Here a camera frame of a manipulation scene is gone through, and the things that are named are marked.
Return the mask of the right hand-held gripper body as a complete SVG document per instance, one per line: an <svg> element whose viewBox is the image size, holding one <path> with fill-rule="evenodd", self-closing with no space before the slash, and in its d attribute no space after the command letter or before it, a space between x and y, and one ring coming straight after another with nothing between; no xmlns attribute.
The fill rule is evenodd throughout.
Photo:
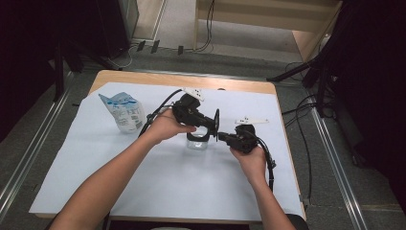
<svg viewBox="0 0 406 230"><path fill-rule="evenodd" d="M227 145L245 154L251 152L257 146L266 149L266 144L256 134L254 124L265 124L267 122L267 119L251 119L249 117L236 120L236 133L229 135Z"/></svg>

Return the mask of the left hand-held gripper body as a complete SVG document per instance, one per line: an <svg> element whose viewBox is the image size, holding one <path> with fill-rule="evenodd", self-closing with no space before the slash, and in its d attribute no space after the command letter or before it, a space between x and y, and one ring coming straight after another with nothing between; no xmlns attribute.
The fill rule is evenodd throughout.
<svg viewBox="0 0 406 230"><path fill-rule="evenodd" d="M207 124L205 116L198 111L200 102L194 96L185 93L172 105L172 113L179 124L201 127Z"/></svg>

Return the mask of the white and blue refill pouch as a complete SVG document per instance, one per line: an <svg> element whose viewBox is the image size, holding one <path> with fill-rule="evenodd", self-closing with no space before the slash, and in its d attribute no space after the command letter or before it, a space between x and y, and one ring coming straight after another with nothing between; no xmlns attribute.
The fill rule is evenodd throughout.
<svg viewBox="0 0 406 230"><path fill-rule="evenodd" d="M100 94L99 97L121 132L135 133L146 123L143 105L129 94L121 92L111 98Z"/></svg>

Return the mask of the person's left hand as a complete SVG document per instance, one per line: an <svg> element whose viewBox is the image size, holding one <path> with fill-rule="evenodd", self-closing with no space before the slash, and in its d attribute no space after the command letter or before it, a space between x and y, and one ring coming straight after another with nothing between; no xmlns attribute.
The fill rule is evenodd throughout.
<svg viewBox="0 0 406 230"><path fill-rule="evenodd" d="M155 146L179 133L192 133L195 131L195 126L187 126L178 123L172 110L169 108L154 119L147 131L140 137L140 140L150 146Z"/></svg>

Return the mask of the person's right hand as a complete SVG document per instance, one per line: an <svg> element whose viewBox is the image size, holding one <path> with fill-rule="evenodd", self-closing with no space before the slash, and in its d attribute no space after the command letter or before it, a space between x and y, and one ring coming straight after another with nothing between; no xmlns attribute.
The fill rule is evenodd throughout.
<svg viewBox="0 0 406 230"><path fill-rule="evenodd" d="M265 156L262 148L255 147L249 153L243 153L236 149L230 149L230 151L239 162L247 180L253 187L266 185Z"/></svg>

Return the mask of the black chair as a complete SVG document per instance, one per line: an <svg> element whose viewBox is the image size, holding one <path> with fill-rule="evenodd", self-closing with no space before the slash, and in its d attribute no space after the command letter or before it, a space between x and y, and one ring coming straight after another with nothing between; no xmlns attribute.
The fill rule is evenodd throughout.
<svg viewBox="0 0 406 230"><path fill-rule="evenodd" d="M296 230L309 230L306 221L298 215L287 214L286 215L292 225L296 228Z"/></svg>

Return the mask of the black stand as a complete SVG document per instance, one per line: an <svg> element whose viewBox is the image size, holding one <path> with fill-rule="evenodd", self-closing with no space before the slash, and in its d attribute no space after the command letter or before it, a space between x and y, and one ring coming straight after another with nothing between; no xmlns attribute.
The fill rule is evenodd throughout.
<svg viewBox="0 0 406 230"><path fill-rule="evenodd" d="M267 78L266 80L270 82L280 82L306 70L307 73L302 79L302 86L304 88L311 88L315 83L318 83L318 90L315 99L316 110L322 118L326 118L327 114L325 113L325 109L327 106L325 105L325 93L327 90L327 79L331 76L331 66L335 60L335 55L320 53L313 59L304 62L283 74Z"/></svg>
<svg viewBox="0 0 406 230"><path fill-rule="evenodd" d="M85 54L107 70L122 70L122 67L114 67L111 63L108 63L105 59L98 56L94 51L86 48L74 39L60 37L56 42L54 58L56 86L54 96L55 102L58 101L65 92L63 63L66 62L74 72L81 72L84 65L79 57L80 54Z"/></svg>

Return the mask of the dark grey cabinet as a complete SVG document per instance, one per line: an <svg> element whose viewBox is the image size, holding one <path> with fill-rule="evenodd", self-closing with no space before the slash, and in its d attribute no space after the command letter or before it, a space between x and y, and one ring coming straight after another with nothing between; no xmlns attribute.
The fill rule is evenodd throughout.
<svg viewBox="0 0 406 230"><path fill-rule="evenodd" d="M115 58L129 49L139 18L137 0L97 0L97 5L103 53Z"/></svg>

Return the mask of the black curtain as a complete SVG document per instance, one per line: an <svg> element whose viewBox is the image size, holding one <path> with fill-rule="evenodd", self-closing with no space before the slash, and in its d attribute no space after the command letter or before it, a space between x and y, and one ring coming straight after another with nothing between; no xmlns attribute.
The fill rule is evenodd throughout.
<svg viewBox="0 0 406 230"><path fill-rule="evenodd" d="M331 88L360 134L353 152L406 215L406 0L343 0L330 41Z"/></svg>
<svg viewBox="0 0 406 230"><path fill-rule="evenodd" d="M67 48L94 0L0 0L0 142L56 81L58 43Z"/></svg>

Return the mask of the metal floor rail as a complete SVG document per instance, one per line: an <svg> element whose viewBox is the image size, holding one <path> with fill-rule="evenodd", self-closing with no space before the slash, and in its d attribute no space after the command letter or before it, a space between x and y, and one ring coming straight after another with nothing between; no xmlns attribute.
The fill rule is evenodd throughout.
<svg viewBox="0 0 406 230"><path fill-rule="evenodd" d="M340 161L338 151L336 150L329 135L326 122L323 118L320 117L316 108L313 108L311 110L311 114L323 142L329 164L331 166L341 196L345 203L345 207L349 214L353 229L369 230L360 205L358 203L357 197L350 185L350 181Z"/></svg>
<svg viewBox="0 0 406 230"><path fill-rule="evenodd" d="M44 120L36 131L30 144L27 146L15 170L13 171L11 178L6 184L4 190L0 193L0 224L4 220L15 197L17 196L23 181L31 169L32 164L41 150L43 143L45 142L60 111L62 110L62 107L65 105L74 79L75 74L70 71L64 80L66 88L62 92L61 96L51 104L51 107L49 108Z"/></svg>

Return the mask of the light wooden frame furniture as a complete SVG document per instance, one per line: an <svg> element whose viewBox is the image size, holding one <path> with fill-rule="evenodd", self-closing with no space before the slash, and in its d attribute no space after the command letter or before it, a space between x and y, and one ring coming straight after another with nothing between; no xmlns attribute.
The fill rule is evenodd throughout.
<svg viewBox="0 0 406 230"><path fill-rule="evenodd" d="M303 61L332 32L342 0L214 0L214 21L290 30Z"/></svg>

